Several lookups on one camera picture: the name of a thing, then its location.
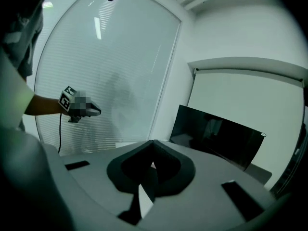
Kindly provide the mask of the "person's left forearm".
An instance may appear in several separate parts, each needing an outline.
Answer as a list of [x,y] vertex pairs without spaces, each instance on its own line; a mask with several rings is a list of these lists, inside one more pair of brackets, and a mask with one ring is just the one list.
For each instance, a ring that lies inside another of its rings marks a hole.
[[25,115],[42,116],[63,114],[68,115],[68,112],[60,106],[57,99],[45,98],[34,95],[28,107],[25,110]]

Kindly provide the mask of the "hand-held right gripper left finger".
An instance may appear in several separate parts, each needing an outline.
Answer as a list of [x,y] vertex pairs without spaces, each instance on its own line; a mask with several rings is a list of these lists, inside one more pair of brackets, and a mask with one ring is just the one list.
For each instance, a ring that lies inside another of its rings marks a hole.
[[136,194],[153,160],[153,141],[147,141],[114,158],[107,166],[107,175],[121,192]]

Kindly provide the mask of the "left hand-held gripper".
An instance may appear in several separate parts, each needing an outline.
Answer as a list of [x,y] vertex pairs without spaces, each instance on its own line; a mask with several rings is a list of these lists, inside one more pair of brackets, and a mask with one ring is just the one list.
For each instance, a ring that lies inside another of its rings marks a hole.
[[100,107],[84,91],[67,86],[58,100],[59,105],[68,112],[68,122],[78,123],[83,117],[99,116]]

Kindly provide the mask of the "person's grey shirt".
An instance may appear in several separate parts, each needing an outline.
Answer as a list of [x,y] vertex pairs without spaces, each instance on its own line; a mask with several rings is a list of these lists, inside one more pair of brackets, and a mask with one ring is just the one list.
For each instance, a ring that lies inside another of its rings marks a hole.
[[43,29],[44,0],[18,0],[4,13],[0,31],[0,126],[25,130],[23,115],[38,115],[38,96],[26,79]]

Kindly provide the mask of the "white roller blind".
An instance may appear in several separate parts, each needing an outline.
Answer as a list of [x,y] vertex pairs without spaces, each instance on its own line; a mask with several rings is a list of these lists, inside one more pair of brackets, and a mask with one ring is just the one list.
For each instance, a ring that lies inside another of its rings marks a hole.
[[188,106],[265,133],[252,163],[271,172],[271,180],[291,159],[305,109],[301,82],[244,70],[198,71]]

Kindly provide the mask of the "black door frame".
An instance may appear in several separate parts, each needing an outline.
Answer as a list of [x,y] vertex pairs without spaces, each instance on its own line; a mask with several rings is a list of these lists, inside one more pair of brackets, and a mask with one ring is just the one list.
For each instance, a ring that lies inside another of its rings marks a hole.
[[289,193],[296,181],[299,173],[300,165],[303,162],[304,155],[308,149],[308,126],[303,123],[300,131],[300,136],[292,157],[279,178],[279,180],[272,187],[270,192],[276,199]]

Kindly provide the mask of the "wide black monitor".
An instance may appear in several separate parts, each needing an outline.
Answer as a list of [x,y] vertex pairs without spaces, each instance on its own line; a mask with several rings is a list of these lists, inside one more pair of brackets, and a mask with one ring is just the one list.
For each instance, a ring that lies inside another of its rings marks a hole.
[[221,157],[244,171],[265,137],[255,129],[180,105],[169,141]]

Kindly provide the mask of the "grey laptop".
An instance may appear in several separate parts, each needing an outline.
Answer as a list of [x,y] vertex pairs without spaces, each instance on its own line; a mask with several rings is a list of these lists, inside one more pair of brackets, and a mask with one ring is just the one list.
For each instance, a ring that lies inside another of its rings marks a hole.
[[249,176],[253,177],[254,179],[256,179],[258,182],[260,182],[262,185],[265,185],[269,179],[272,176],[272,173],[261,168],[258,167],[254,164],[250,164],[244,171],[246,174],[248,174]]

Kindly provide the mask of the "glass partition with blinds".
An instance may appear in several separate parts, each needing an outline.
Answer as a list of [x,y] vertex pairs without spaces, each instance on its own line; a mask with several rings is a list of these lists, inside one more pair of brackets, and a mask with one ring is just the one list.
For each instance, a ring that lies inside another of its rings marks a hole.
[[36,117],[42,142],[61,155],[114,149],[149,137],[180,21],[153,0],[77,0],[52,30],[35,93],[58,98],[71,86],[102,113]]

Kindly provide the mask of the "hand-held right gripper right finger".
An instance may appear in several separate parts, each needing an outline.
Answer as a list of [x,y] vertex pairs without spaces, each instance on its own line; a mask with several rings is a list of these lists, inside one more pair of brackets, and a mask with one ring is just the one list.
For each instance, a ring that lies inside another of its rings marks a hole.
[[158,179],[155,196],[172,196],[181,193],[195,176],[193,161],[158,140],[153,142],[153,149]]

